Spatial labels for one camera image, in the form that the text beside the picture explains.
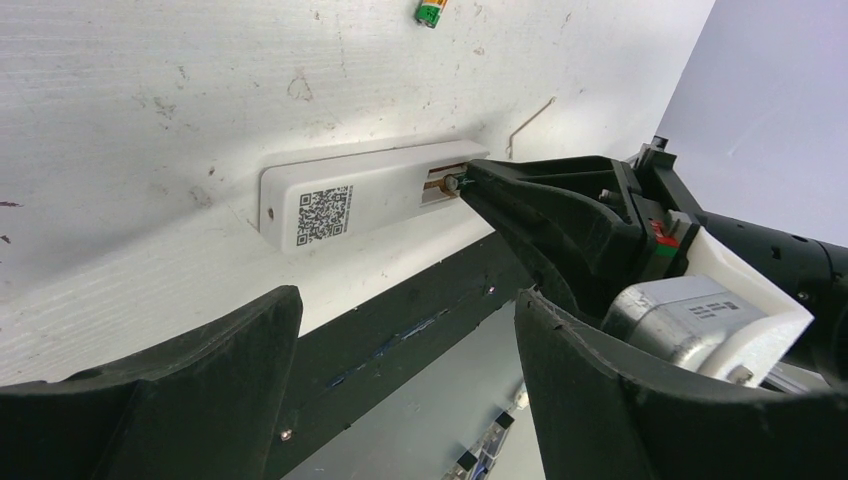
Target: battery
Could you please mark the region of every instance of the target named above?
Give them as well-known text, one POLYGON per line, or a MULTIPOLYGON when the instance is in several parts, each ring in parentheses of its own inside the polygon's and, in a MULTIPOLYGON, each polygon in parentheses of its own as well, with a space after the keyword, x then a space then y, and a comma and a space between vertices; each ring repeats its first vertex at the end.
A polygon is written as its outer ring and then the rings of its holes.
POLYGON ((429 28, 436 28, 439 23, 439 17, 442 15, 442 10, 445 9, 448 0, 422 0, 421 6, 415 12, 415 19, 418 23, 429 28))

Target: red component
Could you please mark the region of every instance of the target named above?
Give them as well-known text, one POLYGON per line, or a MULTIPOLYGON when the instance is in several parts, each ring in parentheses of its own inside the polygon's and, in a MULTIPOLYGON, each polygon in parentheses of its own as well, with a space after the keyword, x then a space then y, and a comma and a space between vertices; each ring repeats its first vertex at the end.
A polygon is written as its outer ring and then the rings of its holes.
POLYGON ((662 232, 663 225, 662 225, 661 221, 651 220, 651 227, 654 228, 654 234, 657 237, 657 243, 659 243, 660 245, 666 245, 666 246, 669 246, 669 247, 680 248, 680 243, 678 243, 677 240, 675 240, 672 237, 667 237, 662 232))

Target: battery slot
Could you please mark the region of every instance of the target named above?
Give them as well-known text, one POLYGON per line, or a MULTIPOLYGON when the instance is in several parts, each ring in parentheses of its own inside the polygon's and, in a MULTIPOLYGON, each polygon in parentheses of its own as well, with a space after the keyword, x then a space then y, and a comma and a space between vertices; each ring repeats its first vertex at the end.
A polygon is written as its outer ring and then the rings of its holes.
POLYGON ((421 193, 421 206, 424 207, 457 198, 458 195, 448 191, 445 186, 445 177, 460 173, 465 173, 464 163, 430 169, 427 172, 427 180, 424 182, 424 188, 421 193))

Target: gray floor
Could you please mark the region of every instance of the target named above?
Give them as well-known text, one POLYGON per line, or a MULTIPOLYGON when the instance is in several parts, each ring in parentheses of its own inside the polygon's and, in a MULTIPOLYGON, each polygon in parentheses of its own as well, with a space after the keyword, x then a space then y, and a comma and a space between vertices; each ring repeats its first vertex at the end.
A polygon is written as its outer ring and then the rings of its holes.
MULTIPOLYGON (((513 312, 492 314, 285 480, 440 478, 521 384, 513 312)), ((517 412, 492 480, 544 479, 532 423, 517 412)))

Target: white table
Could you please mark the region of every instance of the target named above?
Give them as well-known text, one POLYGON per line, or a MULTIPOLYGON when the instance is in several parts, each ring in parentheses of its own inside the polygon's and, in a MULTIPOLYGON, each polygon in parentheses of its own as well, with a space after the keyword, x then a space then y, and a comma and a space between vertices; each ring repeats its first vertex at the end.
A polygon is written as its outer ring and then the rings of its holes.
POLYGON ((655 132, 712 0, 12 1, 0 6, 0 385, 58 381, 298 285, 301 334, 490 229, 466 207, 286 257, 268 155, 467 138, 623 158, 655 132))

